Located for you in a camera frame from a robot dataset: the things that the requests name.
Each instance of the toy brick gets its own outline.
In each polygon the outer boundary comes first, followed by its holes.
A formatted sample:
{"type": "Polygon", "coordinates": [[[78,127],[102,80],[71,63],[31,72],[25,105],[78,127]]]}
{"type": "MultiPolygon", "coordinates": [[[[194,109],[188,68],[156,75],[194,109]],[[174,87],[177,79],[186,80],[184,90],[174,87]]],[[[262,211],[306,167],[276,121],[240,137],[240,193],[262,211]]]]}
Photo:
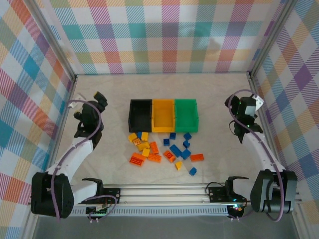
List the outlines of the toy brick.
{"type": "Polygon", "coordinates": [[[170,133],[169,139],[176,139],[176,133],[170,133]]]}
{"type": "Polygon", "coordinates": [[[187,159],[188,157],[190,157],[190,152],[189,152],[189,150],[188,149],[185,149],[184,151],[183,151],[183,153],[181,153],[181,157],[185,160],[185,159],[187,159]]]}
{"type": "Polygon", "coordinates": [[[190,174],[191,176],[194,176],[194,175],[196,174],[196,172],[197,172],[197,169],[193,167],[193,168],[190,170],[189,174],[190,174]]]}
{"type": "Polygon", "coordinates": [[[150,146],[151,146],[151,150],[152,150],[153,154],[159,153],[159,148],[158,148],[158,145],[156,144],[156,142],[151,142],[150,146]]]}
{"type": "Polygon", "coordinates": [[[161,156],[160,156],[160,155],[156,155],[156,154],[150,153],[149,156],[148,156],[148,160],[149,160],[149,161],[156,162],[156,163],[160,163],[160,161],[161,161],[161,156]]]}
{"type": "Polygon", "coordinates": [[[190,140],[190,139],[191,139],[190,133],[184,134],[184,139],[185,139],[185,140],[190,140]]]}
{"type": "Polygon", "coordinates": [[[145,142],[145,143],[139,144],[137,147],[139,151],[143,151],[143,149],[145,148],[150,148],[150,144],[148,142],[145,142]]]}
{"type": "Polygon", "coordinates": [[[134,156],[131,157],[130,163],[139,167],[143,166],[144,160],[135,158],[134,156]]]}
{"type": "Polygon", "coordinates": [[[131,133],[129,135],[128,139],[132,143],[134,139],[137,139],[136,133],[131,133]]]}
{"type": "Polygon", "coordinates": [[[149,133],[147,132],[142,132],[141,140],[144,142],[147,142],[149,139],[149,133]]]}
{"type": "Polygon", "coordinates": [[[143,156],[148,157],[149,154],[150,154],[150,149],[149,148],[143,149],[143,153],[142,153],[143,156]]]}
{"type": "Polygon", "coordinates": [[[135,146],[140,145],[140,144],[141,144],[140,139],[139,139],[139,138],[134,139],[134,140],[133,140],[133,144],[134,144],[135,146]]]}
{"type": "Polygon", "coordinates": [[[169,151],[166,151],[164,154],[165,158],[167,158],[169,160],[169,162],[173,163],[175,161],[175,156],[169,152],[169,151]]]}
{"type": "Polygon", "coordinates": [[[144,155],[138,154],[138,153],[133,153],[132,157],[141,159],[141,160],[143,160],[143,161],[146,160],[146,157],[145,157],[144,155]]]}
{"type": "Polygon", "coordinates": [[[179,171],[182,165],[183,165],[183,162],[177,162],[177,163],[175,164],[175,167],[176,167],[176,169],[179,171]]]}
{"type": "Polygon", "coordinates": [[[169,146],[169,138],[165,138],[163,142],[164,142],[164,146],[169,146]]]}
{"type": "Polygon", "coordinates": [[[185,148],[189,148],[190,147],[190,143],[187,140],[185,140],[183,142],[183,145],[184,145],[185,148]]]}
{"type": "Polygon", "coordinates": [[[190,156],[190,160],[192,162],[199,162],[199,161],[203,161],[204,160],[204,155],[201,154],[194,154],[190,156]]]}
{"type": "Polygon", "coordinates": [[[169,149],[173,152],[173,154],[175,154],[177,158],[181,156],[181,151],[175,144],[169,147],[169,149]]]}

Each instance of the blue lego brick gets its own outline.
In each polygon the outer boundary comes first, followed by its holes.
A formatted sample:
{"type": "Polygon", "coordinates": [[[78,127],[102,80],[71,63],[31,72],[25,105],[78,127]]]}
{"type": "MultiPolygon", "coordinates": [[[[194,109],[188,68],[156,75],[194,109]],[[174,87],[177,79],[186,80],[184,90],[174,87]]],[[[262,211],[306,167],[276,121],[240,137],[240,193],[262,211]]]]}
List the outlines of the blue lego brick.
{"type": "Polygon", "coordinates": [[[169,149],[173,152],[173,154],[178,158],[181,156],[181,151],[180,149],[175,145],[173,144],[171,147],[169,147],[169,149]]]}
{"type": "Polygon", "coordinates": [[[176,139],[176,133],[170,133],[169,139],[176,139]]]}
{"type": "Polygon", "coordinates": [[[191,135],[190,135],[190,133],[186,133],[186,134],[184,134],[184,139],[186,139],[186,140],[190,140],[190,139],[191,139],[191,135]]]}
{"type": "Polygon", "coordinates": [[[184,145],[185,148],[189,148],[190,143],[187,140],[185,140],[183,145],[184,145]]]}
{"type": "Polygon", "coordinates": [[[197,172],[197,169],[193,167],[193,168],[190,170],[189,174],[190,174],[191,176],[194,176],[196,172],[197,172]]]}
{"type": "Polygon", "coordinates": [[[169,138],[164,139],[164,146],[169,146],[169,138]]]}
{"type": "Polygon", "coordinates": [[[181,157],[185,160],[185,159],[187,159],[188,157],[190,157],[190,152],[189,152],[189,150],[188,149],[185,149],[184,151],[183,151],[183,153],[181,153],[181,157]]]}

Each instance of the lego brick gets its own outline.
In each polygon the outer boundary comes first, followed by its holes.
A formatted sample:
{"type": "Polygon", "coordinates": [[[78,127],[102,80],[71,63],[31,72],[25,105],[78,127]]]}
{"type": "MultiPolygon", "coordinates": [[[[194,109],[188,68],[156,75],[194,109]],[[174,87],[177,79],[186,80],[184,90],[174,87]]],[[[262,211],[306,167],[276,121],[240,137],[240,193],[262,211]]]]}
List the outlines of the lego brick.
{"type": "Polygon", "coordinates": [[[182,165],[183,165],[183,162],[177,162],[177,163],[175,164],[175,167],[176,167],[176,169],[179,171],[182,165]]]}
{"type": "Polygon", "coordinates": [[[190,174],[191,176],[194,176],[194,175],[196,174],[196,172],[197,172],[197,169],[193,167],[193,168],[189,171],[189,174],[190,174]]]}
{"type": "Polygon", "coordinates": [[[152,132],[175,132],[175,101],[153,100],[152,132]]]}
{"type": "Polygon", "coordinates": [[[194,154],[190,156],[190,160],[192,162],[199,162],[199,161],[203,161],[204,160],[204,155],[201,154],[194,154]]]}
{"type": "Polygon", "coordinates": [[[185,149],[184,151],[183,151],[183,153],[181,153],[181,157],[185,160],[185,159],[187,159],[188,157],[190,157],[190,152],[189,152],[189,150],[188,149],[185,149]]]}
{"type": "Polygon", "coordinates": [[[165,138],[163,141],[164,141],[164,146],[169,146],[169,138],[165,138]]]}
{"type": "Polygon", "coordinates": [[[146,157],[144,155],[142,155],[142,154],[139,154],[139,153],[133,153],[132,157],[141,159],[143,161],[146,160],[146,157]]]}
{"type": "Polygon", "coordinates": [[[149,139],[149,133],[147,133],[147,132],[142,132],[141,140],[144,141],[144,142],[147,142],[148,139],[149,139]]]}
{"type": "Polygon", "coordinates": [[[169,162],[173,163],[175,161],[175,156],[169,152],[169,151],[166,151],[164,154],[165,158],[167,158],[169,160],[169,162]]]}
{"type": "Polygon", "coordinates": [[[158,145],[156,144],[156,142],[151,142],[150,146],[151,146],[151,150],[152,150],[153,154],[159,153],[159,148],[158,148],[158,145]]]}
{"type": "Polygon", "coordinates": [[[129,131],[152,131],[152,100],[131,100],[129,131]]]}
{"type": "Polygon", "coordinates": [[[189,148],[190,143],[189,143],[187,140],[185,140],[185,141],[183,142],[183,145],[184,145],[185,148],[189,148]]]}
{"type": "Polygon", "coordinates": [[[184,134],[184,139],[185,139],[185,140],[190,140],[190,139],[191,139],[190,133],[184,134]]]}
{"type": "Polygon", "coordinates": [[[149,154],[150,154],[150,149],[149,148],[143,149],[143,153],[142,153],[143,156],[148,157],[149,154]]]}
{"type": "Polygon", "coordinates": [[[138,137],[137,137],[136,133],[132,133],[132,134],[130,134],[129,137],[128,137],[128,139],[129,139],[129,141],[130,141],[131,143],[133,142],[134,139],[137,139],[137,138],[138,138],[138,137]]]}
{"type": "Polygon", "coordinates": [[[156,155],[156,154],[150,153],[149,156],[148,156],[148,160],[149,160],[149,161],[156,162],[156,163],[160,163],[160,161],[161,161],[161,156],[160,156],[160,155],[156,155]]]}
{"type": "Polygon", "coordinates": [[[176,133],[170,133],[169,139],[176,139],[176,133]]]}
{"type": "Polygon", "coordinates": [[[133,144],[134,144],[135,146],[140,145],[140,144],[141,144],[140,139],[139,139],[139,138],[134,139],[134,140],[133,140],[133,144]]]}
{"type": "Polygon", "coordinates": [[[139,151],[143,151],[143,149],[150,148],[151,146],[150,146],[150,144],[148,142],[145,142],[145,143],[139,144],[137,147],[138,147],[139,151]]]}
{"type": "Polygon", "coordinates": [[[175,132],[198,132],[198,111],[195,99],[175,99],[175,132]]]}
{"type": "Polygon", "coordinates": [[[134,156],[131,157],[130,163],[139,167],[143,166],[144,160],[140,158],[136,158],[134,156]]]}
{"type": "Polygon", "coordinates": [[[181,151],[175,144],[169,147],[169,149],[173,152],[173,154],[175,154],[177,158],[181,156],[181,151]]]}

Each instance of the purple cable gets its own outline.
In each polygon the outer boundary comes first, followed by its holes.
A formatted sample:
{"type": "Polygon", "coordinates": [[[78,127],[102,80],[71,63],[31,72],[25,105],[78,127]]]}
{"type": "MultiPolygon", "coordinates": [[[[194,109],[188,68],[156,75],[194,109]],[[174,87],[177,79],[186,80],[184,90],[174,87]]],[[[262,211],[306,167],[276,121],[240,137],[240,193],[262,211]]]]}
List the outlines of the purple cable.
{"type": "MultiPolygon", "coordinates": [[[[113,198],[114,201],[115,201],[115,204],[114,204],[113,208],[105,216],[103,216],[103,217],[101,217],[99,219],[99,221],[101,221],[101,220],[105,219],[109,214],[111,214],[112,211],[115,209],[115,206],[117,205],[117,198],[114,197],[113,195],[101,195],[101,196],[94,196],[94,197],[87,198],[87,199],[85,199],[85,201],[88,201],[88,200],[91,200],[91,199],[97,199],[97,198],[113,198]]],[[[89,219],[92,222],[93,219],[91,218],[91,215],[92,215],[92,212],[90,212],[90,214],[89,214],[89,219]]]]}
{"type": "Polygon", "coordinates": [[[267,156],[269,157],[271,163],[273,164],[273,167],[277,173],[277,176],[278,176],[278,179],[279,179],[279,187],[280,187],[280,210],[279,210],[279,215],[276,219],[272,218],[269,213],[266,213],[268,218],[271,219],[272,221],[274,222],[279,222],[281,217],[283,216],[283,213],[284,213],[284,203],[285,203],[285,195],[284,195],[284,185],[283,185],[283,180],[281,178],[281,175],[280,175],[280,172],[279,172],[279,169],[277,167],[277,165],[275,164],[275,161],[274,159],[272,158],[270,152],[268,151],[266,145],[264,144],[264,142],[261,140],[261,138],[255,133],[253,132],[250,128],[248,128],[246,125],[242,124],[238,119],[236,119],[235,115],[233,115],[233,113],[231,112],[231,101],[232,99],[235,97],[236,94],[240,93],[240,92],[250,92],[252,94],[254,94],[255,96],[257,96],[257,94],[251,90],[239,90],[239,91],[236,91],[229,99],[229,102],[228,102],[228,110],[229,110],[229,113],[231,114],[231,116],[233,117],[233,119],[242,127],[244,127],[245,129],[247,129],[250,133],[252,133],[257,139],[258,141],[260,142],[260,144],[262,145],[262,147],[264,148],[267,156]]]}
{"type": "Polygon", "coordinates": [[[55,210],[55,215],[56,218],[58,220],[58,222],[60,221],[60,212],[59,212],[59,207],[58,204],[56,202],[56,198],[55,198],[55,193],[54,193],[54,178],[56,176],[56,173],[58,172],[58,170],[60,169],[63,161],[67,158],[67,156],[74,150],[76,149],[79,145],[83,144],[84,142],[88,141],[100,128],[101,123],[102,123],[102,117],[101,117],[101,113],[99,112],[99,110],[91,103],[86,102],[86,101],[82,101],[82,100],[70,100],[67,102],[67,105],[69,105],[72,102],[79,102],[79,103],[84,103],[87,104],[89,106],[91,106],[99,115],[99,123],[98,126],[96,127],[96,129],[94,130],[93,133],[91,133],[87,138],[85,138],[84,140],[82,140],[81,142],[77,143],[75,146],[73,146],[72,148],[70,148],[61,158],[61,160],[59,161],[58,165],[56,166],[56,168],[54,169],[54,172],[52,174],[52,178],[51,178],[51,196],[52,196],[52,201],[53,201],[53,206],[54,206],[54,210],[55,210]]]}

